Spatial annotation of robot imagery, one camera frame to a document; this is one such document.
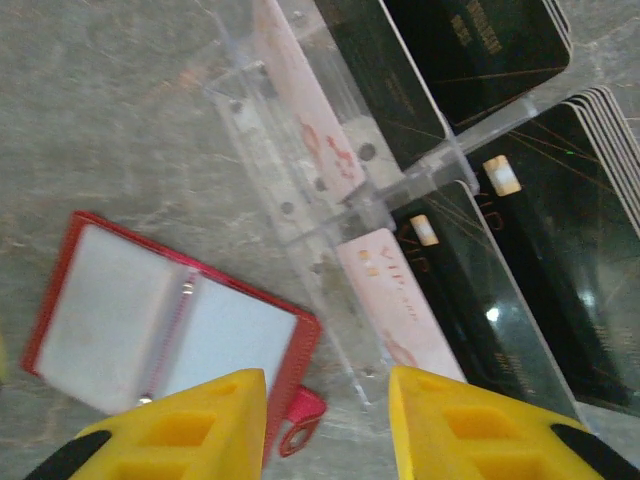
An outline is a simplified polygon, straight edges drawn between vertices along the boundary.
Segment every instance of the black vip card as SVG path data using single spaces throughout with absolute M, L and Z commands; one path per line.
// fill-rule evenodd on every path
M 447 136 L 377 0 L 316 0 L 396 162 L 406 170 Z
M 476 202 L 572 390 L 638 415 L 640 241 L 594 145 L 607 142 L 601 123 L 560 104 L 469 160 Z
M 575 416 L 479 215 L 455 182 L 396 210 L 396 238 L 469 383 Z
M 374 102 L 374 115 L 389 115 L 418 100 L 428 104 L 378 0 L 316 3 L 365 99 Z M 566 20 L 551 1 L 384 0 L 384 5 L 455 133 L 546 82 L 570 61 Z M 416 103 L 413 112 L 393 121 L 414 118 L 418 109 Z M 417 123 L 405 125 L 413 129 Z M 393 133 L 389 125 L 387 132 Z M 395 132 L 403 130 L 396 126 Z M 404 150 L 408 154 L 413 149 Z

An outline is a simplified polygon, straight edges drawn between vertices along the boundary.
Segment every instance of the pink tag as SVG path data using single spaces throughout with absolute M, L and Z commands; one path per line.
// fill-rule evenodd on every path
M 388 229 L 340 245 L 338 257 L 363 308 L 398 364 L 466 381 Z
M 254 0 L 254 19 L 258 55 L 300 123 L 318 173 L 340 202 L 364 183 L 364 170 L 277 0 Z

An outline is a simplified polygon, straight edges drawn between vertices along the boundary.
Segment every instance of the red wallet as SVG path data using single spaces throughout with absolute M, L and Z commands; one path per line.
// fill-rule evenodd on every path
M 75 212 L 23 367 L 107 414 L 242 368 L 268 390 L 265 460 L 291 455 L 325 402 L 301 386 L 322 333 L 308 312 L 88 212 Z

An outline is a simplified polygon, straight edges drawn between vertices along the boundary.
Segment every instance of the pink card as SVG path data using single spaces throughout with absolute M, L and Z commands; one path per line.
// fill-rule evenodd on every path
M 278 95 L 300 124 L 318 173 L 335 200 L 344 200 L 364 183 L 364 170 L 277 0 L 254 1 L 254 42 Z
M 391 231 L 381 228 L 340 245 L 338 257 L 398 364 L 466 381 Z

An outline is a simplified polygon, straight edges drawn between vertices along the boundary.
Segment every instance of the marble floor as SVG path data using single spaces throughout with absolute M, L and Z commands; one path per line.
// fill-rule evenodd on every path
M 98 211 L 243 280 L 308 304 L 243 165 L 202 93 L 201 59 L 224 0 L 0 3 L 0 477 L 23 478 L 100 418 L 17 366 L 69 213 Z M 537 93 L 550 104 L 605 84 L 640 134 L 637 0 L 559 0 L 574 62 Z M 307 384 L 330 403 L 310 445 L 266 479 L 396 478 L 388 430 L 372 430 L 323 343 Z M 640 464 L 640 422 L 585 407 Z

